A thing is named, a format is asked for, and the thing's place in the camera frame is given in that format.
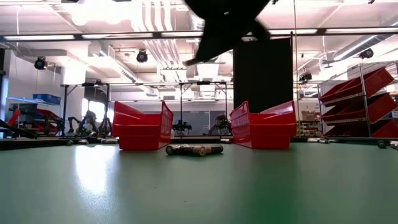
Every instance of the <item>blue box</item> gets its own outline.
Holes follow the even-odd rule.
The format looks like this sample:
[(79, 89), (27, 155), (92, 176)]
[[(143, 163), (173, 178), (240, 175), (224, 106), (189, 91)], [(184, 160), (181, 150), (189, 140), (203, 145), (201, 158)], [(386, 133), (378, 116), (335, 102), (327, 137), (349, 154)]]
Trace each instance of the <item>blue box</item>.
[(33, 94), (33, 99), (42, 100), (54, 105), (61, 105), (61, 98), (50, 94)]

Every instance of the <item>ceiling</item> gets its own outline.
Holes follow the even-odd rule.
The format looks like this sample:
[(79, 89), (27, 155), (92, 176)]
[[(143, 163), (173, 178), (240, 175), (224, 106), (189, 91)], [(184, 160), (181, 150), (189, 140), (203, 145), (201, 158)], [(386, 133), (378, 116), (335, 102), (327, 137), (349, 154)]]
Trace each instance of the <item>ceiling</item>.
[[(152, 26), (155, 27), (154, 2), (156, 1), (152, 1), (151, 5), (151, 21)], [(397, 10), (392, 10), (398, 9), (398, 1), (393, 0), (376, 0), (374, 4), (368, 4), (368, 0), (296, 0), (295, 8), (293, 2), (293, 0), (280, 0), (276, 5), (269, 4), (258, 15), (258, 19), (270, 29), (283, 29), (294, 27), (381, 26), (383, 22), (398, 16)], [(173, 30), (192, 30), (191, 13), (187, 10), (183, 2), (181, 0), (171, 0), (170, 4), (171, 28)], [(105, 21), (88, 21), (83, 26), (76, 26), (72, 18), (72, 14), (76, 9), (75, 4), (60, 4), (60, 0), (3, 0), (0, 1), (0, 34), (137, 31), (132, 28), (131, 22), (136, 6), (129, 2), (118, 2), (117, 5), (113, 10), (107, 9), (101, 16), (106, 18), (112, 15), (119, 15), (122, 19), (117, 24), (109, 24)], [(311, 63), (307, 64), (306, 69), (312, 71), (315, 80), (325, 80), (330, 77), (331, 72), (325, 72), (319, 66), (318, 59), (329, 60), (329, 58), (325, 58), (326, 55), (331, 57), (334, 52), (358, 38), (360, 36), (298, 37), (297, 41), (294, 42), (294, 68), (303, 68), (305, 63), (312, 60)], [(175, 44), (181, 60), (193, 57), (196, 47), (196, 43), (193, 43), (193, 40), (177, 39), (175, 40)], [(146, 45), (141, 40), (20, 43), (18, 49), (63, 49), (93, 68), (88, 70), (87, 76), (89, 78), (117, 80), (121, 76), (120, 73), (110, 66), (106, 59), (93, 56), (93, 52), (97, 52), (98, 49), (107, 49), (109, 45), (116, 51), (115, 59), (119, 60), (131, 72), (135, 73), (140, 80), (144, 82), (161, 81), (162, 77), (157, 73), (159, 63), (150, 52), (148, 52), (149, 59), (146, 63), (138, 63), (136, 60), (138, 50), (146, 49)], [(392, 51), (395, 48), (398, 48), (398, 38), (396, 36), (372, 47), (375, 55), (381, 55), (380, 57), (383, 60), (395, 60), (396, 53)], [(232, 55), (227, 52), (217, 62), (220, 62), (217, 69), (218, 75), (224, 78), (232, 77)], [(348, 59), (344, 62), (344, 65), (352, 65), (354, 63), (358, 63), (358, 59)], [(195, 77), (198, 77), (198, 69), (195, 67), (188, 68), (187, 79)]]

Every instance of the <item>green tabletop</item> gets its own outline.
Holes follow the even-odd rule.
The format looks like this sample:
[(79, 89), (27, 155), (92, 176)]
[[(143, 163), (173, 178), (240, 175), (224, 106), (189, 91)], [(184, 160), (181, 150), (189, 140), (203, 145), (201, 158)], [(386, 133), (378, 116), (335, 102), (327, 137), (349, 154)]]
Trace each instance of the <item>green tabletop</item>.
[(166, 156), (117, 146), (0, 152), (0, 223), (397, 223), (398, 151), (225, 145)]

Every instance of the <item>white ceiling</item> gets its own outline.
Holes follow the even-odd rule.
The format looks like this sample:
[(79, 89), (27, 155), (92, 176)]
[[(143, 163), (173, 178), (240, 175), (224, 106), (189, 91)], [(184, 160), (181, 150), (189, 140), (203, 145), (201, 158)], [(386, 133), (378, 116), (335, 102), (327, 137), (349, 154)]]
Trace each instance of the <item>white ceiling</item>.
[[(20, 1), (0, 1), (0, 34), (2, 35), (133, 32), (129, 19), (125, 19), (116, 25), (110, 25), (101, 21), (91, 21), (84, 26), (75, 26), (70, 15), (72, 4), (53, 4), (57, 3), (56, 0), (50, 1), (49, 5), (4, 6), (4, 4), (17, 4), (17, 2)], [(398, 15), (398, 1), (393, 0), (376, 0), (374, 4), (370, 5), (368, 4), (368, 0), (296, 0), (296, 2), (296, 12), (294, 11), (293, 0), (280, 0), (276, 5), (269, 4), (260, 13), (258, 18), (268, 28), (281, 29), (293, 28), (295, 27), (295, 23), (298, 28), (379, 26), (384, 21)], [(190, 15), (188, 11), (180, 10), (181, 0), (172, 1), (172, 5), (174, 6), (171, 17), (173, 29), (189, 30)], [(297, 39), (298, 63), (294, 67), (301, 66), (324, 50), (327, 52), (339, 50), (357, 38), (359, 36), (328, 36), (325, 37), (325, 45), (323, 45), (322, 37), (299, 37)], [(375, 49), (382, 49), (384, 51), (394, 49), (398, 47), (397, 41), (397, 37), (392, 37), (375, 46)], [(106, 63), (96, 61), (95, 58), (87, 55), (86, 50), (82, 50), (82, 47), (86, 47), (88, 44), (90, 42), (21, 43), (19, 48), (65, 49), (82, 58), (82, 60), (89, 62), (92, 66), (104, 71), (107, 74), (105, 78), (117, 77), (118, 74), (114, 70), (109, 69)], [(133, 72), (145, 74), (141, 75), (144, 81), (157, 79), (155, 75), (157, 62), (151, 56), (149, 56), (147, 63), (137, 63), (135, 60), (137, 49), (144, 48), (142, 41), (104, 41), (100, 44), (103, 46), (112, 45), (116, 49), (116, 55), (120, 61), (125, 63)], [(177, 46), (181, 58), (189, 59), (193, 56), (193, 44), (187, 43), (186, 40), (177, 40)], [(395, 57), (396, 54), (390, 52), (389, 55)], [(228, 54), (223, 55), (221, 61), (224, 64), (220, 65), (220, 74), (231, 76), (231, 57)], [(195, 72), (195, 69), (188, 69), (188, 76), (194, 76)], [(98, 75), (95, 71), (91, 71), (89, 76), (101, 78), (104, 75)]]

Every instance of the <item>green table surface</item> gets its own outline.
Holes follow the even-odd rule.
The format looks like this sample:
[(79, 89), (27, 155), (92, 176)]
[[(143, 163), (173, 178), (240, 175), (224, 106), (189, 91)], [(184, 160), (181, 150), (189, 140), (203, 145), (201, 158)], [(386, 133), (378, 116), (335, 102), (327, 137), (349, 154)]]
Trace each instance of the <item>green table surface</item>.
[(398, 151), (224, 145), (206, 157), (118, 146), (0, 152), (0, 223), (397, 223)]

